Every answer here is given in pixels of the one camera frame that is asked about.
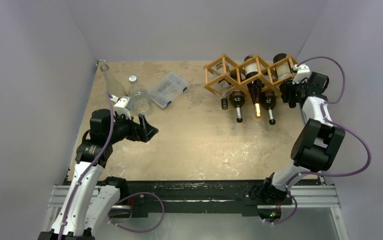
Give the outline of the clear tall glass bottle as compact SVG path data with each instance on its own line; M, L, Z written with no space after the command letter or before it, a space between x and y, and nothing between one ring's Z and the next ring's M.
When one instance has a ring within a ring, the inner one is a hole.
M106 82L106 91L109 95L117 98L128 96L124 86L115 78L107 64L101 64L100 70Z

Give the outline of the green bottle cream label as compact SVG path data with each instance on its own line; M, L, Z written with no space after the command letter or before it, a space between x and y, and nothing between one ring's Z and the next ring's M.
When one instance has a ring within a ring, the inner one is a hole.
M274 82L279 86L284 81L289 81L294 76L292 66L295 61L290 55L286 53L278 53L273 57L274 70L276 73L276 81Z

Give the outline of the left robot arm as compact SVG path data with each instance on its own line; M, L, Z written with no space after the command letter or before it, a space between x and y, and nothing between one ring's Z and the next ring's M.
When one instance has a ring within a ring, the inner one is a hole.
M138 117L136 123L133 117L104 108L91 114L90 128L76 150L74 174L65 201L50 229L42 231L38 239L93 240L112 206L129 199L127 181L119 177L107 177L95 200L92 196L114 144L122 140L147 143L158 133L144 115Z

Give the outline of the clear squat glass bottle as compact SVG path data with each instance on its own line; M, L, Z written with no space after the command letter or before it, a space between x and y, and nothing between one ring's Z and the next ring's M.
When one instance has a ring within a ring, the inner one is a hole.
M138 78L131 75L128 78L131 84L129 97L132 101L132 109L136 114L149 115L152 112L152 101L145 86L138 83Z

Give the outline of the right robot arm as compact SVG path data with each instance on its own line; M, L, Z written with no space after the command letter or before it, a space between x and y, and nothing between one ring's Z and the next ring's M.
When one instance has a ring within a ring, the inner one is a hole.
M287 80L280 85L283 102L290 108L300 107L305 125L292 147L290 163L267 177L263 184L253 186L247 194L250 199L277 204L303 177L332 166L345 130L331 123L324 95L329 82L327 75L312 72L300 83Z

